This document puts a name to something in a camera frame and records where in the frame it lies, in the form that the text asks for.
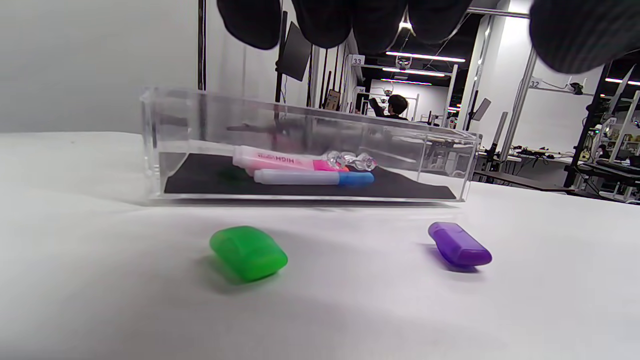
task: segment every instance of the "fluorescent light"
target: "fluorescent light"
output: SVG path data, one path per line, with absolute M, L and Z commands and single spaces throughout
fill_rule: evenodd
M 406 72 L 407 74 L 418 74 L 418 75 L 429 75 L 429 76 L 444 76 L 439 72 L 431 72 L 431 71 L 420 71 L 420 70 L 400 70 L 392 67 L 385 67 L 382 70 L 384 71 L 393 71 L 393 72 Z
M 459 59 L 459 58 L 445 58 L 443 56 L 397 53 L 395 51 L 387 51 L 387 55 L 407 56 L 409 58 L 420 58 L 420 59 L 431 59 L 431 60 L 455 61 L 456 63 L 463 63 L 466 61 L 464 59 Z
M 417 81 L 405 81 L 405 80 L 393 80 L 393 79 L 382 79 L 382 81 L 391 81 L 393 83 L 408 83 L 408 84 L 430 85 L 430 83 L 419 83 Z
M 622 82 L 622 80 L 620 80 L 620 79 L 610 79 L 610 78 L 605 79 L 605 81 L 608 81 L 610 83 L 621 83 Z M 629 84 L 629 85 L 640 85 L 640 81 L 628 81 L 627 84 Z

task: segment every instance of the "white highlighter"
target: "white highlighter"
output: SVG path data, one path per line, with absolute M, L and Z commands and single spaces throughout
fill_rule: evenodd
M 365 186 L 373 183 L 374 177 L 370 172 L 262 169 L 255 171 L 253 180 L 256 183 L 268 185 Z

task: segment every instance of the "green highlighter cap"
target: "green highlighter cap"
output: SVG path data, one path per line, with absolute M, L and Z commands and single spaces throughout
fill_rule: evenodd
M 243 281 L 273 275 L 287 262 L 287 254 L 264 231 L 251 226 L 229 227 L 211 236 L 211 250 Z

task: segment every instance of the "clear acrylic box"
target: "clear acrylic box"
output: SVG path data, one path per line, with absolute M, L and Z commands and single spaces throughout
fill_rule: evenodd
M 150 88 L 141 101 L 152 199 L 459 202 L 481 141 L 418 122 L 197 90 Z M 240 145 L 310 160 L 330 151 L 366 152 L 378 166 L 367 186 L 259 184 L 233 164 Z

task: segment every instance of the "purple object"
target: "purple object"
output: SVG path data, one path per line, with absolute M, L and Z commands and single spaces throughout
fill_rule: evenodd
M 456 266 L 479 266 L 491 262 L 489 250 L 453 222 L 434 222 L 429 235 L 435 240 L 442 257 Z

